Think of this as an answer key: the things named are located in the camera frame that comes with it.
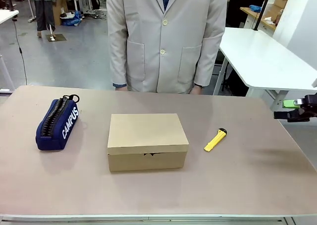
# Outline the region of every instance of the white table top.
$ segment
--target white table top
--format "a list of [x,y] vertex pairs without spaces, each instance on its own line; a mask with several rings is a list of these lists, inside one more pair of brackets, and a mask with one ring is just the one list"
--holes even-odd
[[0,9],[0,24],[3,22],[6,22],[8,19],[12,18],[13,16],[16,16],[19,13],[18,10],[10,11],[6,9]]
[[317,91],[317,71],[262,31],[226,28],[220,50],[251,88]]

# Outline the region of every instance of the dark pants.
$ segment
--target dark pants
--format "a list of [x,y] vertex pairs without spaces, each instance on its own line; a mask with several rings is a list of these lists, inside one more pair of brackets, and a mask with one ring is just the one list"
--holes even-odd
[[52,26],[52,31],[55,31],[53,1],[35,0],[34,4],[38,31],[50,29],[50,25]]

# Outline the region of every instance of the wooden desk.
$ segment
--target wooden desk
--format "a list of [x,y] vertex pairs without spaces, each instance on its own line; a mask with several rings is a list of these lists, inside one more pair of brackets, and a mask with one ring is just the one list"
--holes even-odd
[[[65,150],[39,151],[39,122],[69,94],[80,114]],[[184,168],[110,173],[112,113],[177,113],[190,143]],[[260,99],[22,86],[0,122],[0,216],[317,213],[317,172]],[[228,135],[205,152],[220,127]]]
[[[250,8],[247,8],[247,7],[241,7],[240,9],[243,12],[248,14],[248,19],[247,19],[245,28],[254,28],[256,21],[259,18],[260,13],[255,13],[252,10],[250,10]],[[275,24],[268,24],[264,19],[267,17],[272,17],[272,21],[274,21],[281,10],[282,10],[281,8],[279,8],[275,5],[271,5],[271,6],[266,7],[264,15],[263,15],[262,20],[261,20],[261,24],[264,26],[264,28],[267,28],[274,33],[274,31],[276,30]]]

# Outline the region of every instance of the sleeve cuff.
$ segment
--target sleeve cuff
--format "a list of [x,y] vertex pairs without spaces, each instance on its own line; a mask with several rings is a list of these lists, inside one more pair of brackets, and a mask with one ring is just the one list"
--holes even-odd
[[117,84],[112,84],[115,88],[123,88],[123,87],[126,87],[127,84],[123,84],[123,85],[117,85]]

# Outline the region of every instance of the navy blue pencil case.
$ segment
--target navy blue pencil case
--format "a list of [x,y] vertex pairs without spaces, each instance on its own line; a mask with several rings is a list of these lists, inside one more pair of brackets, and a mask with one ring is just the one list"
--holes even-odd
[[76,123],[78,95],[64,95],[52,101],[49,111],[36,130],[35,141],[42,151],[63,150]]

